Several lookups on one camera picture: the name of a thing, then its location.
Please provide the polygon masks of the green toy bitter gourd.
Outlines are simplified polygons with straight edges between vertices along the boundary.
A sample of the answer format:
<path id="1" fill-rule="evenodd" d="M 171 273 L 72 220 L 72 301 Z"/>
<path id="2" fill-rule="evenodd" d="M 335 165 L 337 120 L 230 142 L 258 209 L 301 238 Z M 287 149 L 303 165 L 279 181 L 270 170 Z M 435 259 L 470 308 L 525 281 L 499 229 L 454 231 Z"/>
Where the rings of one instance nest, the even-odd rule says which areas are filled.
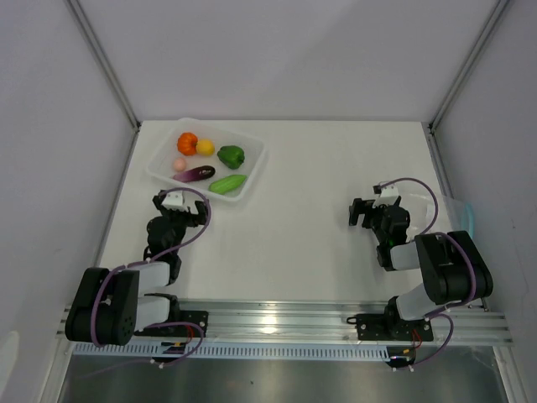
<path id="1" fill-rule="evenodd" d="M 246 181 L 245 175 L 229 175 L 214 181 L 209 185 L 209 191 L 218 195 L 225 195 L 231 191 L 235 191 Z"/>

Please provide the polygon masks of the purple toy eggplant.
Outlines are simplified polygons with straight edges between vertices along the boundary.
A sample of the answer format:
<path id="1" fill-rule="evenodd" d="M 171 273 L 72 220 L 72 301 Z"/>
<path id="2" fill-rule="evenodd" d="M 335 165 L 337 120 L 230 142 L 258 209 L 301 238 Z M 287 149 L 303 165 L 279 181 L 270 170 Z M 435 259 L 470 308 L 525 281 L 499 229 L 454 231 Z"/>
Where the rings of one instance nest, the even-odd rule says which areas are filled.
<path id="1" fill-rule="evenodd" d="M 172 176 L 174 181 L 190 183 L 204 181 L 212 178 L 216 174 L 216 169 L 210 165 L 203 165 L 190 170 L 181 171 Z"/>

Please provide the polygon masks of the green toy bell pepper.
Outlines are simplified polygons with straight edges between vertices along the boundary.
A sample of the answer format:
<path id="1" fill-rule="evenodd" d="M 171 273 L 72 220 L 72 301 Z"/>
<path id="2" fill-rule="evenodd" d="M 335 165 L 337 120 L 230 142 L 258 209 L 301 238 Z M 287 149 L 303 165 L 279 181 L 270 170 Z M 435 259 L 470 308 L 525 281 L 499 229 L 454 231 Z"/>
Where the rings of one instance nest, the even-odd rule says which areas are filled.
<path id="1" fill-rule="evenodd" d="M 217 157 L 227 168 L 237 170 L 244 163 L 245 153 L 236 145 L 226 145 L 218 150 Z"/>

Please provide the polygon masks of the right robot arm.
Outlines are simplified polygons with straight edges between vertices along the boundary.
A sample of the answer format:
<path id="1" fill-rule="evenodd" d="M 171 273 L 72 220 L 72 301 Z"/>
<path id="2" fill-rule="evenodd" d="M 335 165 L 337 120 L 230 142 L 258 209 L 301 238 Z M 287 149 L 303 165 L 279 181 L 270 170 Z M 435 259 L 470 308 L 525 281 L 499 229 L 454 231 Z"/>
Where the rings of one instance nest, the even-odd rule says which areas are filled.
<path id="1" fill-rule="evenodd" d="M 409 341 L 414 336 L 431 341 L 431 319 L 493 291 L 492 275 L 467 231 L 421 234 L 409 241 L 410 213 L 400 201 L 399 196 L 388 201 L 356 198 L 349 207 L 349 225 L 363 217 L 362 227 L 375 235 L 383 269 L 421 274 L 421 283 L 390 298 L 383 312 L 347 318 L 361 341 Z"/>

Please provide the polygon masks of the yellow toy lemon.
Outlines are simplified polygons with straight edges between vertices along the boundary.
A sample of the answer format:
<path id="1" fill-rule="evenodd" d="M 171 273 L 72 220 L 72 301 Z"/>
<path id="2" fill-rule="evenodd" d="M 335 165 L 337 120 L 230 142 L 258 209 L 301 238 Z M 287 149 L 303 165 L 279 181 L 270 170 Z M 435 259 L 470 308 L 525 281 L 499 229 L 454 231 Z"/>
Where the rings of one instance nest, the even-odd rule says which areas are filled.
<path id="1" fill-rule="evenodd" d="M 215 145 L 209 139 L 199 139 L 196 144 L 196 153 L 203 156 L 211 156 L 215 153 Z"/>

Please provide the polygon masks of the pink toy egg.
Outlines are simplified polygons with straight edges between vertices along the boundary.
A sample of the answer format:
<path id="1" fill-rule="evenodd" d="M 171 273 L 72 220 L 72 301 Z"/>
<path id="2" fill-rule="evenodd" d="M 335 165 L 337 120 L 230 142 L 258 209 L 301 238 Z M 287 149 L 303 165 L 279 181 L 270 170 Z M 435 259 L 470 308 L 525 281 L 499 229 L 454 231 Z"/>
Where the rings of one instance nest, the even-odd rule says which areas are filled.
<path id="1" fill-rule="evenodd" d="M 177 158 L 173 163 L 173 169 L 176 172 L 184 171 L 187 167 L 187 163 L 183 158 Z"/>

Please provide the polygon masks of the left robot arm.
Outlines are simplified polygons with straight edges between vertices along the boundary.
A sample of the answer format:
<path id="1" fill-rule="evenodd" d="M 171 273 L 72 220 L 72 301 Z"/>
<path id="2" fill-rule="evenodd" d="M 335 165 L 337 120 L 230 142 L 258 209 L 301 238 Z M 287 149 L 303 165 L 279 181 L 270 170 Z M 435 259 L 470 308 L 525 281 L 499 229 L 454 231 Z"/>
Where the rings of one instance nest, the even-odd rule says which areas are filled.
<path id="1" fill-rule="evenodd" d="M 204 233 L 211 221 L 211 204 L 199 191 L 193 208 L 171 205 L 186 192 L 179 187 L 154 196 L 159 215 L 146 226 L 147 244 L 141 260 L 115 269 L 91 267 L 84 271 L 65 320 L 68 340 L 103 348 L 124 346 L 133 336 L 158 331 L 165 336 L 203 336 L 203 326 L 186 321 L 177 299 L 162 292 L 179 278 L 179 251 L 199 238 L 186 239 L 188 228 Z"/>

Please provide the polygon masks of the clear zip top bag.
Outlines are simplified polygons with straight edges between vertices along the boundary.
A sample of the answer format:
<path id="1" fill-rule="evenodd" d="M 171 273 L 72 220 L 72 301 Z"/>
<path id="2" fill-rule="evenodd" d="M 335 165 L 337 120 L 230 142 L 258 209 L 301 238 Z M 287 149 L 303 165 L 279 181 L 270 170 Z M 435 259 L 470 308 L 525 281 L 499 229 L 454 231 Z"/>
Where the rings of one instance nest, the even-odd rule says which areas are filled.
<path id="1" fill-rule="evenodd" d="M 409 241 L 422 233 L 436 217 L 435 223 L 428 233 L 451 231 L 467 231 L 473 238 L 475 221 L 472 206 L 463 201 L 458 201 L 447 196 L 436 195 L 438 204 L 435 214 L 435 203 L 431 196 L 417 193 L 403 193 L 400 206 L 407 210 L 410 215 L 407 238 Z"/>

